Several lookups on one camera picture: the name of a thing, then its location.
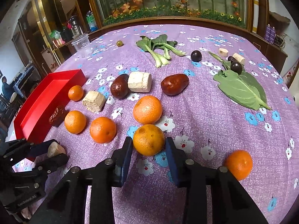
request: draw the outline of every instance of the metal screw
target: metal screw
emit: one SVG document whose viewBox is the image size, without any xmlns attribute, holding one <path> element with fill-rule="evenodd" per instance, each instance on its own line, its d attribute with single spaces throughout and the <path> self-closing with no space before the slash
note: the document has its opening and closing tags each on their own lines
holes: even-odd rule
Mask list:
<svg viewBox="0 0 299 224">
<path fill-rule="evenodd" d="M 107 159 L 105 160 L 105 164 L 106 164 L 106 165 L 113 164 L 113 159 L 111 159 L 111 158 L 107 158 Z"/>
<path fill-rule="evenodd" d="M 188 165 L 193 165 L 193 164 L 194 164 L 194 161 L 193 161 L 192 159 L 187 159 L 187 160 L 185 161 L 185 163 L 188 164 Z"/>
<path fill-rule="evenodd" d="M 71 172 L 72 172 L 72 173 L 77 173 L 77 172 L 79 172 L 79 170 L 80 170 L 79 167 L 72 167 L 72 168 L 71 168 Z"/>
<path fill-rule="evenodd" d="M 222 172 L 222 173 L 227 173 L 227 171 L 228 171 L 228 170 L 227 170 L 227 167 L 223 167 L 223 166 L 220 167 L 219 170 L 220 170 L 220 172 Z"/>
</svg>

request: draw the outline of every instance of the clear plastic cup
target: clear plastic cup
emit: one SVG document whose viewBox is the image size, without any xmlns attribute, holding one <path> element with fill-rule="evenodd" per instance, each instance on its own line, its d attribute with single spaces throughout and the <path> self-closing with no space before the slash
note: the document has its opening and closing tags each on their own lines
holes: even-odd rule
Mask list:
<svg viewBox="0 0 299 224">
<path fill-rule="evenodd" d="M 88 34 L 82 34 L 72 42 L 72 46 L 75 47 L 77 55 L 82 58 L 86 58 L 92 53 L 92 48 L 88 39 Z"/>
</svg>

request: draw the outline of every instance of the person in blue shirt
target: person in blue shirt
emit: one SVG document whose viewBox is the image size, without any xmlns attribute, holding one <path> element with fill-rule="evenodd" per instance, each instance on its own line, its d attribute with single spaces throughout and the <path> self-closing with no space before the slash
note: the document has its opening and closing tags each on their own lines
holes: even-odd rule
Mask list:
<svg viewBox="0 0 299 224">
<path fill-rule="evenodd" d="M 15 90 L 13 89 L 14 84 L 15 81 L 12 81 L 11 84 L 8 84 L 6 77 L 2 77 L 2 93 L 8 101 L 10 100 L 12 94 L 15 92 Z"/>
</svg>

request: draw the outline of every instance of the black round fruit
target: black round fruit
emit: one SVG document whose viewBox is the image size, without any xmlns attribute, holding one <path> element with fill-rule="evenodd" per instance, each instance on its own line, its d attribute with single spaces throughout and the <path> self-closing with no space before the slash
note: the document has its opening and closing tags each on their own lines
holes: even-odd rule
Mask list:
<svg viewBox="0 0 299 224">
<path fill-rule="evenodd" d="M 194 61 L 194 62 L 199 62 L 201 59 L 202 59 L 202 55 L 201 55 L 200 51 L 198 51 L 198 50 L 194 50 L 194 51 L 191 53 L 191 60 L 192 60 L 192 61 Z"/>
<path fill-rule="evenodd" d="M 239 62 L 232 62 L 231 63 L 231 70 L 240 75 L 243 68 L 242 68 L 242 65 Z"/>
<path fill-rule="evenodd" d="M 230 61 L 231 63 L 233 63 L 233 62 L 238 62 L 234 57 L 232 57 L 232 56 L 229 56 L 228 57 L 228 61 Z"/>
</svg>

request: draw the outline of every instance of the purple tablecloth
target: purple tablecloth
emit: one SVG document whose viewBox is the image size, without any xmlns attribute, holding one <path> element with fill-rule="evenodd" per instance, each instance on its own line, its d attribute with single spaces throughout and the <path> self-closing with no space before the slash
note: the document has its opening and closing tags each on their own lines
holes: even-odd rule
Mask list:
<svg viewBox="0 0 299 224">
<path fill-rule="evenodd" d="M 155 68 L 149 53 L 136 46 L 139 36 L 155 38 L 167 34 L 168 40 L 178 41 L 177 47 L 188 56 L 171 52 L 171 64 Z M 124 45 L 116 47 L 118 40 Z M 111 31 L 92 42 L 93 54 L 87 58 L 73 55 L 57 71 L 80 68 L 88 78 L 85 92 L 98 90 L 107 98 L 102 112 L 87 111 L 82 102 L 70 102 L 67 110 L 79 110 L 87 118 L 87 128 L 79 135 L 69 133 L 64 124 L 51 128 L 46 140 L 55 138 L 65 147 L 70 159 L 60 172 L 49 175 L 48 193 L 72 166 L 93 167 L 121 148 L 126 136 L 133 136 L 141 125 L 132 110 L 139 98 L 154 95 L 161 100 L 163 114 L 157 123 L 174 139 L 177 148 L 203 166 L 217 168 L 233 151 L 243 149 L 253 159 L 250 175 L 241 181 L 256 202 L 269 224 L 278 224 L 287 214 L 299 193 L 299 114 L 281 77 L 267 59 L 246 39 L 201 27 L 187 25 L 144 25 Z M 245 69 L 263 86 L 272 111 L 254 111 L 232 102 L 217 87 L 213 75 L 221 64 L 207 52 L 220 47 L 229 55 L 239 53 L 246 58 Z M 201 50 L 202 61 L 190 59 L 193 50 Z M 110 85 L 122 73 L 147 71 L 152 74 L 150 93 L 133 93 L 123 100 L 111 97 Z M 188 87 L 178 96 L 162 93 L 160 82 L 169 75 L 185 73 Z M 106 116 L 117 124 L 117 134 L 108 145 L 95 143 L 89 134 L 91 121 Z M 128 179 L 123 188 L 113 188 L 115 222 L 121 224 L 181 223 L 185 191 L 174 186 L 165 153 L 145 157 L 133 151 Z M 30 169 L 28 162 L 19 168 Z M 86 204 L 86 223 L 89 221 L 90 188 Z M 208 198 L 208 220 L 211 223 L 211 199 Z"/>
</svg>

